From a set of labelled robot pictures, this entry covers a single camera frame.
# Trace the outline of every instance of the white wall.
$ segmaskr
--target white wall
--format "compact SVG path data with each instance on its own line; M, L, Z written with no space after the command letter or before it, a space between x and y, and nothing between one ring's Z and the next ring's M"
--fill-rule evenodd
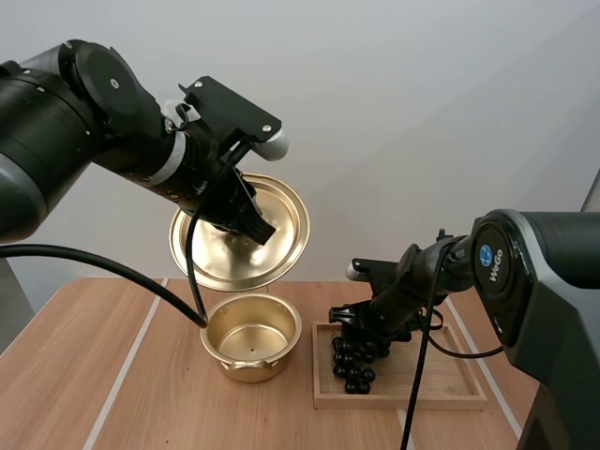
M13 2L3 59L67 38L114 46L159 102L210 74L280 117L311 242L288 279L398 259L497 207L577 210L600 167L600 6L592 0ZM174 207L90 168L30 242L179 277ZM76 263L13 260L39 308Z

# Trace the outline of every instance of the pot rim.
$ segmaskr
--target pot rim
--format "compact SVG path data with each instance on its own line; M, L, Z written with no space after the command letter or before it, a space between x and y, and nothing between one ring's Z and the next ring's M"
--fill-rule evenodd
M217 303L216 305L214 305L213 307L210 308L210 310L208 311L208 323L209 323L208 326L210 326L210 318L213 317L213 315L215 315L215 313L219 309L223 308L225 305L228 305L228 304L230 304L230 303L232 303L234 301L241 300L241 299L244 299L244 298L247 298L247 297L263 297L263 298L268 298L269 300L273 300L273 301L279 303L280 305L284 306L292 314L293 322L295 324L295 331L293 333L292 340L290 340L290 342L288 342L288 345L286 345L280 352L277 352L277 353L273 354L272 356L269 356L268 358L243 361L244 363L248 363L248 364L258 363L260 361L264 361L264 362L266 362L267 364L270 365L270 364L272 364L272 363L280 360L281 358L283 358L289 352L291 352L292 349L298 343L298 340L300 340L300 335L302 335L302 318L300 317L300 313L298 312L298 310L290 302L288 302L286 300L283 300L282 298L276 297L274 295L268 294L268 293L241 293L241 294L238 294L238 295L234 295L233 297L226 298L222 302L219 302L219 303ZM222 354L221 352L219 352L210 343L210 341L208 339L208 326L206 328L203 328L200 331L200 338L202 340L202 345L204 346L204 348L210 354L212 354L214 358L216 358L218 361L221 361L222 363L231 365L233 363L241 362L239 360L232 359L229 356L225 356L224 354Z

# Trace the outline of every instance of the gray robotic arm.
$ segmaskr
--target gray robotic arm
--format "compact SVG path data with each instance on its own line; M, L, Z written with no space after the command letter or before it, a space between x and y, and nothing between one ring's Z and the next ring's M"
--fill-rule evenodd
M469 236L441 232L398 263L355 259L347 274L373 297L332 308L330 322L359 343L410 340L429 293L433 306L474 286L509 362L541 383L518 449L598 448L600 213L492 211Z

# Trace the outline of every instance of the gold pot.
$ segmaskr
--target gold pot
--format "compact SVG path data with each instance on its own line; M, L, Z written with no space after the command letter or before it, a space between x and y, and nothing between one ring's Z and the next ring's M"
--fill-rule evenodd
M265 293L230 297L213 307L208 317L202 344L225 375L242 383L275 377L302 333L296 308Z

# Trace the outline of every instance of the gold pot lid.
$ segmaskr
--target gold pot lid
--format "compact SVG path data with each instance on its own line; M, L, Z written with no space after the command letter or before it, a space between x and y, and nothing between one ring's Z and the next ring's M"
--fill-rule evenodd
M192 243L196 280L216 291L249 291L272 283L292 269L307 246L310 220L298 194L270 176L246 173L244 179L256 189L262 218L276 231L261 246L245 236L222 232L199 220ZM170 230L171 253L185 274L190 220L188 214L179 210Z

